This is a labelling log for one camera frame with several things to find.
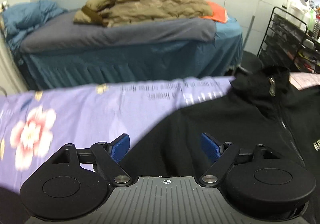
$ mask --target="tan blanket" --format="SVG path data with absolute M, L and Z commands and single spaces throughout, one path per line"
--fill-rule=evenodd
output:
M 74 22 L 113 27 L 199 16 L 212 16 L 204 0 L 89 0 L 76 13 Z

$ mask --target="black chair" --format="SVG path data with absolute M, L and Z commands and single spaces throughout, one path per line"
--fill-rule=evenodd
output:
M 252 74 L 263 67 L 262 61 L 254 54 L 244 51 L 242 55 L 241 65 L 234 70 L 234 75 L 241 74 Z

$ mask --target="blue gripper pad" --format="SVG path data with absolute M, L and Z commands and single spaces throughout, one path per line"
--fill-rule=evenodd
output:
M 110 156 L 116 163 L 119 163 L 129 151 L 130 137 L 127 134 L 123 134 L 110 145 L 112 145 Z
M 219 146 L 206 134 L 201 135 L 201 148 L 212 163 L 215 163 L 221 156 Z

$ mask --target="purple cloth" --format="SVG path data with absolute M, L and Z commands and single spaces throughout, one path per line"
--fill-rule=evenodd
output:
M 89 148 L 127 133 L 132 148 L 171 112 L 223 96 L 231 80 L 205 77 L 86 85 L 45 91 L 37 98 L 35 92 L 0 97 L 0 186 L 19 191 L 66 143 Z M 32 158 L 29 164 L 26 158 Z

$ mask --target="round black disc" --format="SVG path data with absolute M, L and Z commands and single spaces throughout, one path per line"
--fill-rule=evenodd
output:
M 261 159 L 238 165 L 226 177 L 227 192 L 235 206 L 268 214 L 302 206 L 315 186 L 315 178 L 309 171 L 282 159 Z
M 39 168 L 20 196 L 26 209 L 45 220 L 68 220 L 98 208 L 107 196 L 106 181 L 93 171 L 66 164 Z

